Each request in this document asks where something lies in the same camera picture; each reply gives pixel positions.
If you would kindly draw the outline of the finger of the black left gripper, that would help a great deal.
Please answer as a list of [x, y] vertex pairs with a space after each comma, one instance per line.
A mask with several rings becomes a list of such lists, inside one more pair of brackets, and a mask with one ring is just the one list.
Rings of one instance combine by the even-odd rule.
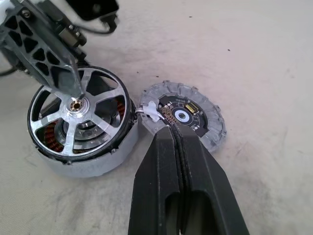
[[0, 53], [11, 68], [0, 76], [24, 71], [40, 84], [73, 98], [82, 98], [82, 86], [74, 56], [59, 38], [50, 0], [11, 0], [15, 5], [0, 26]]

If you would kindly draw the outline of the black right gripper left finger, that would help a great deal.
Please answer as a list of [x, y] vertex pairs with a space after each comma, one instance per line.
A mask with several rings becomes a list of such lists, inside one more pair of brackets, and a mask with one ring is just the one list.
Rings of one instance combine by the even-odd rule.
[[134, 178], [128, 235], [182, 235], [178, 130], [158, 131]]

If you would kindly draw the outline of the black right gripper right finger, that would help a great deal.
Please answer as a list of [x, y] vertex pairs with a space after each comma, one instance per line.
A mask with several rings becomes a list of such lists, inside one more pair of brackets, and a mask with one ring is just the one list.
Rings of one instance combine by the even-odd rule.
[[250, 235], [225, 171], [187, 126], [171, 128], [178, 147], [182, 235]]

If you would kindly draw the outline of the grey finned motor cover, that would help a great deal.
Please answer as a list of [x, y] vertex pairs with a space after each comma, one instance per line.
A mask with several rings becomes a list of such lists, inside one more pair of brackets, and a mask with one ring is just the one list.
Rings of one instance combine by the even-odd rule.
[[216, 151], [227, 134], [219, 106], [182, 83], [167, 80], [145, 89], [135, 113], [153, 135], [174, 124], [191, 128], [209, 152]]

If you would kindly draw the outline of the silver motor with copper windings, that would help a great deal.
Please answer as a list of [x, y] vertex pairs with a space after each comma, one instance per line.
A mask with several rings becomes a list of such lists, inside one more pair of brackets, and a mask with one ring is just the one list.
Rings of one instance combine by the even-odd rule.
[[120, 166], [138, 141], [135, 105], [123, 82], [109, 70], [79, 68], [84, 96], [41, 86], [27, 114], [39, 156], [57, 174], [101, 176]]

